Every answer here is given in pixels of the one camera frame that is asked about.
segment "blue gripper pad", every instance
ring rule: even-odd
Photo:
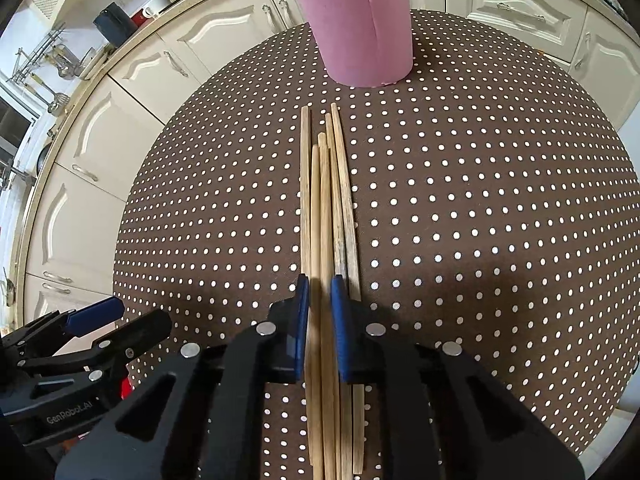
[[[111,296],[71,314],[66,321],[65,332],[82,337],[120,319],[123,314],[124,304],[115,296]]]
[[[338,357],[340,380],[349,383],[352,368],[352,352],[354,345],[353,319],[351,317],[351,300],[347,296],[344,280],[340,274],[331,282],[331,309],[334,314],[335,353]]]
[[[309,279],[304,274],[298,277],[296,285],[296,301],[298,302],[298,330],[296,335],[296,380],[302,378],[305,365],[306,324],[309,315]]]

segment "silver handle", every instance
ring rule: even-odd
[[[534,20],[538,20],[539,22],[546,23],[546,18],[542,14],[531,14],[530,12],[525,12],[524,10],[519,10],[511,7],[509,4],[505,4],[504,2],[499,2],[496,7],[498,7],[498,9],[515,12],[516,14],[520,14],[521,16],[526,16],[527,18],[533,18]]]
[[[584,35],[584,46],[586,48],[584,54],[582,55],[582,57],[578,61],[575,62],[574,68],[576,70],[578,70],[585,61],[587,61],[587,58],[589,57],[589,54],[591,53],[591,33],[590,32],[587,32]]]
[[[72,164],[71,169],[74,171],[77,171],[78,173],[82,173],[85,177],[90,178],[94,182],[98,182],[98,177],[96,177],[93,173],[91,173],[91,171],[84,170],[77,164]]]
[[[50,280],[54,280],[55,282],[60,282],[60,283],[73,283],[74,280],[72,280],[71,278],[64,278],[63,276],[59,276],[57,274],[54,274],[53,272],[49,272],[48,270],[45,270],[42,275],[45,278],[49,278]]]
[[[289,10],[289,3],[287,0],[280,0],[278,2],[280,9],[282,9],[282,19],[284,20],[284,24],[287,28],[291,28],[295,25],[293,22],[293,17],[291,15],[291,11]]]
[[[262,12],[267,15],[267,22],[269,22],[269,28],[274,34],[279,33],[279,30],[276,28],[276,24],[273,21],[273,13],[271,12],[271,7],[267,4],[262,6]]]
[[[58,286],[49,285],[49,283],[43,283],[42,288],[46,288],[47,290],[55,290],[60,294],[71,294],[71,289],[69,288],[59,288]]]
[[[178,63],[174,59],[174,56],[172,56],[168,50],[164,51],[164,55],[169,60],[169,63],[171,63],[171,66],[174,68],[176,72],[180,72],[183,76],[189,77],[189,74],[187,74],[187,71],[183,69],[180,65],[178,65]]]

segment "polka dot tablecloth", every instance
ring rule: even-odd
[[[526,44],[414,11],[405,80],[328,78],[308,25],[251,49],[178,110],[144,161],[116,248],[126,319],[163,308],[213,346],[292,294],[300,272],[300,108],[340,106],[363,302],[408,340],[455,340],[573,452],[614,409],[638,355],[638,181],[596,103]],[[366,388],[363,479],[381,474]],[[311,478],[304,390],[270,385],[262,473]]]

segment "white mug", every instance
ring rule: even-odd
[[[145,18],[155,18],[170,5],[171,0],[150,0],[142,7],[142,15]]]

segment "bundle of chopsticks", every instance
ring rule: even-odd
[[[336,103],[325,132],[312,142],[310,111],[302,108],[300,238],[302,272],[311,308],[305,355],[309,458],[314,480],[351,480],[364,465],[364,386],[338,380],[331,281],[341,274],[350,298],[360,300],[353,202],[342,123]]]

